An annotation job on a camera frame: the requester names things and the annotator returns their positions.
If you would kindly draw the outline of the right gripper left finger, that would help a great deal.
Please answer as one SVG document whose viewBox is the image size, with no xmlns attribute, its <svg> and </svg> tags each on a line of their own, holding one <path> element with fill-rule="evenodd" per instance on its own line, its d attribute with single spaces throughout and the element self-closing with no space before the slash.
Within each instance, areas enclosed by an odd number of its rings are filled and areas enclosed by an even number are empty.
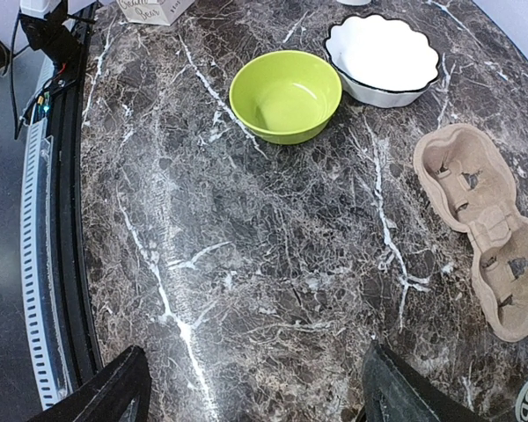
<svg viewBox="0 0 528 422">
<path fill-rule="evenodd" d="M 145 351 L 129 346 L 75 393 L 33 421 L 146 421 L 151 376 Z"/>
</svg>

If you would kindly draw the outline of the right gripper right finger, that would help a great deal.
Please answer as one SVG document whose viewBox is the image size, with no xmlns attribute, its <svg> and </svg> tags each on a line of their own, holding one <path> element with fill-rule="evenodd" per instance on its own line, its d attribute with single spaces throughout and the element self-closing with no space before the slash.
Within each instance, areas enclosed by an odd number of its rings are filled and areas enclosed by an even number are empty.
<svg viewBox="0 0 528 422">
<path fill-rule="evenodd" d="M 435 388 L 388 346 L 372 341 L 363 358 L 358 421 L 482 421 Z"/>
</svg>

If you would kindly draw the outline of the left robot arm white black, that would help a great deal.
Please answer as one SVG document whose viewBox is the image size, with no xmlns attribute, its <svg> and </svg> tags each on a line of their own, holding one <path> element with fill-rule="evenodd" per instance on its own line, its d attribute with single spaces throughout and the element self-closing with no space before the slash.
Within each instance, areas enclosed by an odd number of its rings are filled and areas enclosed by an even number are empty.
<svg viewBox="0 0 528 422">
<path fill-rule="evenodd" d="M 33 50 L 42 50 L 51 60 L 66 62 L 62 55 L 74 53 L 79 42 L 64 22 L 69 19 L 93 25 L 91 18 L 69 14 L 69 2 L 62 0 L 23 0 L 18 13 L 22 29 Z"/>
</svg>

